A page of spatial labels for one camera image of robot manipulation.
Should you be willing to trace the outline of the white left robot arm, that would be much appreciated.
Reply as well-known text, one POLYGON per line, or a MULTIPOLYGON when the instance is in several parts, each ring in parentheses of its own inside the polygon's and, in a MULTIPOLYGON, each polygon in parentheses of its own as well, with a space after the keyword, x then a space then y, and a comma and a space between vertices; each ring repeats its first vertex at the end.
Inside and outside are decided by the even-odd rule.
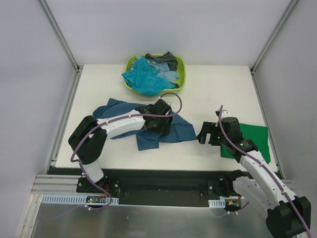
POLYGON ((77 157, 89 178, 88 188, 94 193, 99 193, 105 186, 105 176, 100 167, 99 157, 108 139, 140 129, 168 135, 172 121, 171 106, 163 99, 106 119, 86 116, 68 139, 68 144, 73 150, 71 161, 74 162, 77 157))

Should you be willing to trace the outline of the dark blue t shirt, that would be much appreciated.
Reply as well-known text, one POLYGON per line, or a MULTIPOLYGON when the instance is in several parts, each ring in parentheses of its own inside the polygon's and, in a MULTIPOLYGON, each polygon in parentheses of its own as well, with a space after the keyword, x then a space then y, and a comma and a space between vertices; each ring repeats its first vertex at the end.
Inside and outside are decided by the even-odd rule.
MULTIPOLYGON (((96 108, 92 116, 95 119, 106 119, 128 113, 137 107, 144 106, 144 104, 129 103, 110 98, 105 106, 96 108)), ((146 129, 140 129, 120 134, 112 139, 121 139, 131 135, 136 136, 139 151, 158 149, 160 143, 179 143, 196 139, 193 125, 179 115, 174 116, 168 136, 146 129)))

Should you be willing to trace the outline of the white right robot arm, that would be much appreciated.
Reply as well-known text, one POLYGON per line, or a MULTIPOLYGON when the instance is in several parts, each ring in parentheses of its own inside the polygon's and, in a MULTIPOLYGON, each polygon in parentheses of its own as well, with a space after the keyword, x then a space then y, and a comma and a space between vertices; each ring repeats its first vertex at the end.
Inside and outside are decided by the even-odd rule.
POLYGON ((242 171, 227 173, 214 186, 215 193, 223 197, 239 194, 255 207, 265 219, 267 229, 274 238, 291 238, 305 235, 311 238, 311 203, 294 193, 267 165, 255 143, 243 136, 235 117, 218 122, 203 122, 197 136, 199 143, 221 146, 252 176, 242 171))

